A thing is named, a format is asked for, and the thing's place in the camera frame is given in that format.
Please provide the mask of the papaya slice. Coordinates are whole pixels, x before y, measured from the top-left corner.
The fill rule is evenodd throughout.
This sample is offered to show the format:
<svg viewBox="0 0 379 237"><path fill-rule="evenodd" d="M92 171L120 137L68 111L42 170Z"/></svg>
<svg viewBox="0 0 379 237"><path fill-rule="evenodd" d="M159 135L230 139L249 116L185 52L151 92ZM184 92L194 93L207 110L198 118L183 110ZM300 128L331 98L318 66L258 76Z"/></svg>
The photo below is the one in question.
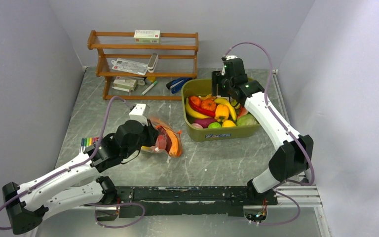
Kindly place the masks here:
<svg viewBox="0 0 379 237"><path fill-rule="evenodd" d="M170 157L176 158L182 154L181 131L174 131L165 124L156 124L158 137L154 146L155 153L167 153Z"/></svg>

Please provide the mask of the clear zip top bag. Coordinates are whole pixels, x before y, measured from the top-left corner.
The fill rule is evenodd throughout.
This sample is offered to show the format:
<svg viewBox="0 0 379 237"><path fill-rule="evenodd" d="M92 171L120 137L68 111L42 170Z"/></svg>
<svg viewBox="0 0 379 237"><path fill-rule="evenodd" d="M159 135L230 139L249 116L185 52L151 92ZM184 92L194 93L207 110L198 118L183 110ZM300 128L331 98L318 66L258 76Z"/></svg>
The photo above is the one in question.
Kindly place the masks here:
<svg viewBox="0 0 379 237"><path fill-rule="evenodd" d="M149 153L166 153L171 158L179 157L183 152L181 130L174 130L160 118L150 117L153 127L159 132L153 146L142 146L141 150Z"/></svg>

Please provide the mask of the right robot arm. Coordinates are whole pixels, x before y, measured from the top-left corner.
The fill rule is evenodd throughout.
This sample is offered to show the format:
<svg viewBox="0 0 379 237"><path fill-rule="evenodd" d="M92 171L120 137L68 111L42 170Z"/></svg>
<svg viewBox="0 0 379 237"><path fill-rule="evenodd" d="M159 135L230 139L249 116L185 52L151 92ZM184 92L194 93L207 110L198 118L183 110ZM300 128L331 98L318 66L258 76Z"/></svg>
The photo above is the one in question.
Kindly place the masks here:
<svg viewBox="0 0 379 237"><path fill-rule="evenodd" d="M287 179L311 170L314 141L292 128L268 99L256 80L248 79L243 60L234 55L222 57L221 71L212 72L212 94L231 97L243 106L263 127L275 153L268 168L248 182L247 200L259 204L265 193Z"/></svg>

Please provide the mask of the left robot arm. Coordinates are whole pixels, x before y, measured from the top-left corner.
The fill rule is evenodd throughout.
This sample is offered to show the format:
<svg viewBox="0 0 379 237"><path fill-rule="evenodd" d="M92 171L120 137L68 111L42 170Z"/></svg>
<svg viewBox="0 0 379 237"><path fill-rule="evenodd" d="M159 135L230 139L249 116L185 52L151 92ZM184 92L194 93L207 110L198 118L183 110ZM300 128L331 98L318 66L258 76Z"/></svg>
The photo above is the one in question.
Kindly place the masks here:
<svg viewBox="0 0 379 237"><path fill-rule="evenodd" d="M149 119L128 120L66 164L28 183L3 186L4 207L13 234L27 233L55 214L81 205L119 204L113 181L100 174L123 164L142 146L156 144L158 130Z"/></svg>

